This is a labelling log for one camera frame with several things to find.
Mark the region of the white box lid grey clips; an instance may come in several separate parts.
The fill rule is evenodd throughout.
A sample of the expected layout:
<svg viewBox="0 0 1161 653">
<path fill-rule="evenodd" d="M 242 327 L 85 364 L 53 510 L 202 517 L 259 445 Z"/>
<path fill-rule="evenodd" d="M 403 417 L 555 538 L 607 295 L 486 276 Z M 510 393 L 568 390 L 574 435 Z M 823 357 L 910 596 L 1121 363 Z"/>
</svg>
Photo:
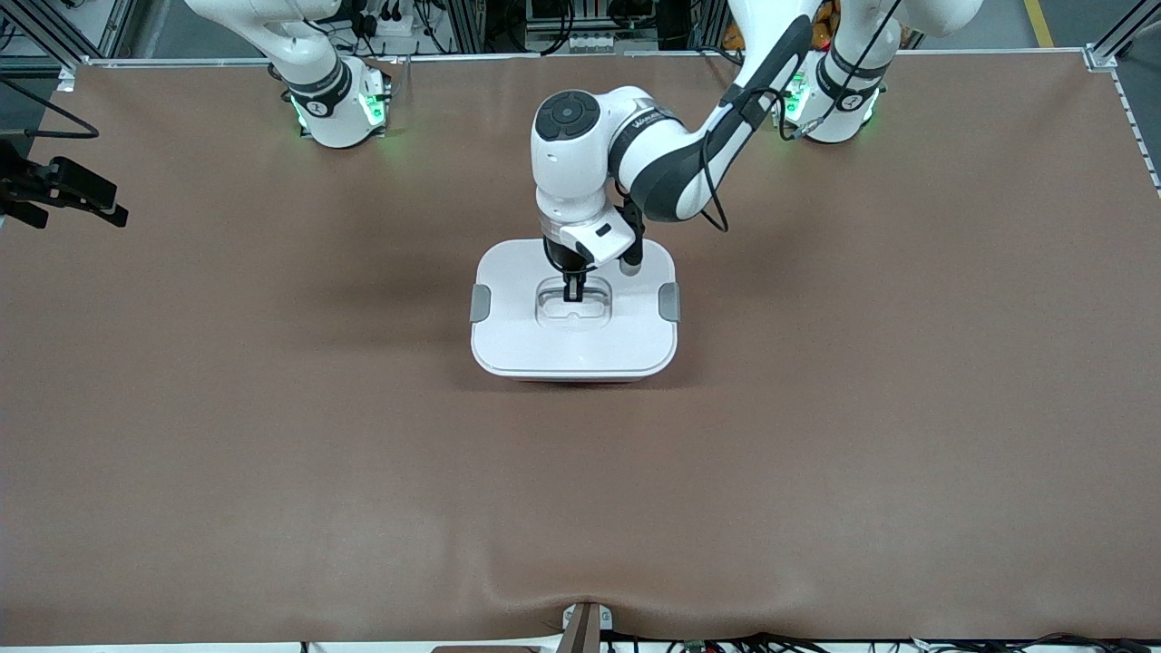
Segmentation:
<svg viewBox="0 0 1161 653">
<path fill-rule="evenodd" d="M 678 350 L 680 289 L 668 249 L 644 241 L 637 277 L 619 263 L 587 274 L 584 299 L 540 239 L 502 241 L 481 257 L 470 297 L 470 349 L 498 376 L 650 376 Z"/>
</svg>

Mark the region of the silver base connector plate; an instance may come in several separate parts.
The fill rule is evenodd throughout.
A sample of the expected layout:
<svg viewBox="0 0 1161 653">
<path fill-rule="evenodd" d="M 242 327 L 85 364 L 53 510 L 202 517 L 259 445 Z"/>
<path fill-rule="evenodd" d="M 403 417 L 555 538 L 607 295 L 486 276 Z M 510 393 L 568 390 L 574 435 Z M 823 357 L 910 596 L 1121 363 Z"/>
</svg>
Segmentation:
<svg viewBox="0 0 1161 653">
<path fill-rule="evenodd" d="M 385 127 L 385 117 L 394 96 L 394 79 L 381 70 L 366 65 L 360 96 L 369 124 L 373 128 Z"/>
</svg>

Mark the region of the white power strip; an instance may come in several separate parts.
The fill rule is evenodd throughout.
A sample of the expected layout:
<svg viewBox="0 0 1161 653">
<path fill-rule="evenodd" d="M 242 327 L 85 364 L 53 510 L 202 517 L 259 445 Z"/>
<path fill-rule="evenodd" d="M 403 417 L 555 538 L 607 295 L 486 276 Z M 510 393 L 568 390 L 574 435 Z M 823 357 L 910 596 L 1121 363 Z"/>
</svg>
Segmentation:
<svg viewBox="0 0 1161 653">
<path fill-rule="evenodd" d="M 402 13 L 401 0 L 345 0 L 345 3 L 356 38 L 414 34 L 414 17 Z"/>
</svg>

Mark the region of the pile of orange toys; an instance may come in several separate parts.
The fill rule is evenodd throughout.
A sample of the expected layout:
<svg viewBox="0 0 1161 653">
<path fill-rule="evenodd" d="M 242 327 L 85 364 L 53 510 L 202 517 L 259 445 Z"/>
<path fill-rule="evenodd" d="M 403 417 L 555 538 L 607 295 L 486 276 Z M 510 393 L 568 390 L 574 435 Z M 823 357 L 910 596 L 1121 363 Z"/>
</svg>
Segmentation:
<svg viewBox="0 0 1161 653">
<path fill-rule="evenodd" d="M 841 0 L 822 0 L 815 14 L 810 49 L 813 51 L 825 51 L 831 46 L 834 34 L 841 21 Z M 735 17 L 724 28 L 724 33 L 717 38 L 717 48 L 740 51 L 744 49 L 744 37 Z"/>
</svg>

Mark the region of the brown table mat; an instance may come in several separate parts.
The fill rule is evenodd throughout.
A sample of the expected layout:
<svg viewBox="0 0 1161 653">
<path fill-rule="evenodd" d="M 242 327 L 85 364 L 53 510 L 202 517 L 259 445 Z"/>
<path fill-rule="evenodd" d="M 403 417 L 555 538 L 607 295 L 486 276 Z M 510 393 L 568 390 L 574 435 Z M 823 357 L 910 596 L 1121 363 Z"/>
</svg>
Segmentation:
<svg viewBox="0 0 1161 653">
<path fill-rule="evenodd" d="M 260 66 L 84 69 L 39 141 L 125 228 L 0 229 L 0 645 L 621 631 L 1161 639 L 1161 195 L 1079 53 L 904 53 L 841 146 L 759 132 L 731 229 L 652 224 L 641 382 L 488 375 L 481 256 L 538 234 L 567 88 L 699 122 L 697 55 L 424 60 L 298 137 Z"/>
</svg>

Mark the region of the aluminium frame profile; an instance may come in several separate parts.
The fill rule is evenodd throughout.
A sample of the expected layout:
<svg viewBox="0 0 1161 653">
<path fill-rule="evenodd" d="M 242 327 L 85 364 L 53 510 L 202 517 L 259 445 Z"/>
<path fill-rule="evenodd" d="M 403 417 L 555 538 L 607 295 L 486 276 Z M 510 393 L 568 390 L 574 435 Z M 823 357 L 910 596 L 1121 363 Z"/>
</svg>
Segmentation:
<svg viewBox="0 0 1161 653">
<path fill-rule="evenodd" d="M 56 71 L 67 86 L 75 70 L 111 60 L 132 31 L 142 0 L 0 0 L 0 71 Z"/>
<path fill-rule="evenodd" d="M 1108 72 L 1115 79 L 1115 88 L 1120 100 L 1122 108 L 1127 115 L 1128 129 L 1135 136 L 1135 145 L 1139 150 L 1146 172 L 1152 182 L 1158 198 L 1161 198 L 1161 174 L 1158 174 L 1156 165 L 1148 151 L 1147 144 L 1140 130 L 1135 112 L 1128 105 L 1127 92 L 1117 73 L 1119 58 L 1128 53 L 1135 41 L 1142 37 L 1144 33 L 1161 34 L 1161 0 L 1135 0 L 1122 17 L 1110 26 L 1105 34 L 1093 43 L 1087 43 L 1082 49 L 1086 55 L 1086 67 L 1091 72 Z"/>
</svg>

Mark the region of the grey metal bracket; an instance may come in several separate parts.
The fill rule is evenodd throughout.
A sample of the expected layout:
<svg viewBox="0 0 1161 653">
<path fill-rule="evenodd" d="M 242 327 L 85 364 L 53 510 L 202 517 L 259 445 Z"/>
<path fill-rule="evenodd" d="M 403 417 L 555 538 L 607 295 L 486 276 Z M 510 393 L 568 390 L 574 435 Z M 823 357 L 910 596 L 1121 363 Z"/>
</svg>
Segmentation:
<svg viewBox="0 0 1161 653">
<path fill-rule="evenodd" d="M 607 653 L 603 633 L 613 629 L 612 610 L 593 602 L 578 602 L 563 612 L 564 631 L 555 653 Z"/>
</svg>

